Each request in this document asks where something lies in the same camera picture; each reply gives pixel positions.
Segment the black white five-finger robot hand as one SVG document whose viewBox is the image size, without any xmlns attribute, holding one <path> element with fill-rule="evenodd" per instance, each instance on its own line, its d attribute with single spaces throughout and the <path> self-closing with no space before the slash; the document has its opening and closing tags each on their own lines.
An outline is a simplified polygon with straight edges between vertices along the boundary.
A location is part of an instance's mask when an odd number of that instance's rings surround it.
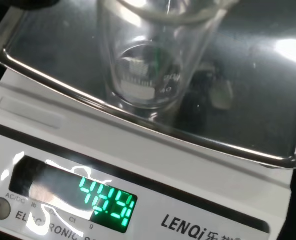
<svg viewBox="0 0 296 240">
<path fill-rule="evenodd" d="M 59 0 L 8 0 L 7 3 L 22 10 L 39 10 L 54 6 Z"/>
</svg>

